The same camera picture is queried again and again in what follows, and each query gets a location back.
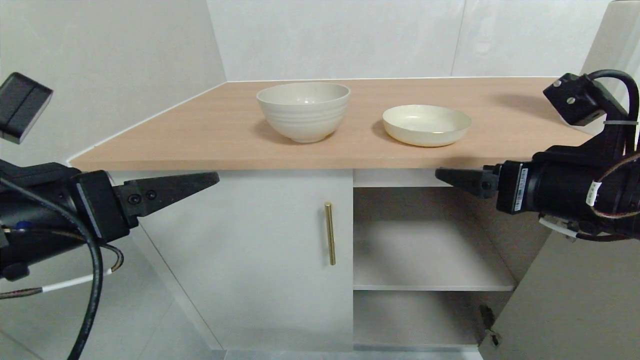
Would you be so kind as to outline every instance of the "white bowl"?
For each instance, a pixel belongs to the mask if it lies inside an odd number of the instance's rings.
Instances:
[[[338,128],[350,95],[344,85],[293,83],[264,89],[256,98],[273,129],[295,142],[309,143]]]
[[[450,145],[464,136],[471,118],[458,110],[432,105],[402,105],[382,114],[387,133],[410,145]]]

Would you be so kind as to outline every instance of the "cabinet door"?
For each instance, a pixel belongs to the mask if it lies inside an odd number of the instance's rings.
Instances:
[[[353,348],[351,170],[220,172],[141,224],[224,349]]]
[[[552,233],[480,346],[484,360],[637,359],[640,241]]]

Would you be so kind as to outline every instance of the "white wall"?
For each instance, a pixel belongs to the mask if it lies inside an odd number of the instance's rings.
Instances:
[[[1,0],[0,37],[1,79],[19,71],[54,89],[22,145],[2,144],[2,159],[18,165],[64,163],[225,81],[205,0]],[[144,232],[136,234],[141,238],[115,241],[125,265],[105,278],[83,358],[212,359],[215,354],[189,309],[183,310],[184,302],[175,300],[148,254],[134,244],[149,245],[149,239]],[[6,291],[90,274],[89,258],[85,248],[77,249],[32,266],[22,281],[1,281],[0,287]],[[105,262],[112,260],[107,256]],[[66,358],[89,292],[85,284],[0,301],[0,358]]]
[[[609,0],[207,0],[229,81],[579,72]]]
[[[18,165],[71,155],[225,81],[204,0],[2,0],[4,79],[54,90]]]

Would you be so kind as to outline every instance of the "door hinge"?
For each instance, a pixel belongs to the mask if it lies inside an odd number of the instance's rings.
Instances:
[[[502,337],[500,334],[492,330],[493,324],[495,323],[495,315],[493,314],[493,310],[487,305],[480,305],[480,316],[482,317],[484,332],[487,336],[491,338],[491,344],[494,348],[500,346],[502,343]]]

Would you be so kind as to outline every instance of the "cable tie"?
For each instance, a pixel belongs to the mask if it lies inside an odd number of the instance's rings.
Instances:
[[[591,186],[589,186],[589,192],[587,193],[587,205],[594,206],[596,204],[596,197],[598,197],[598,189],[600,189],[600,185],[597,181],[592,181]]]

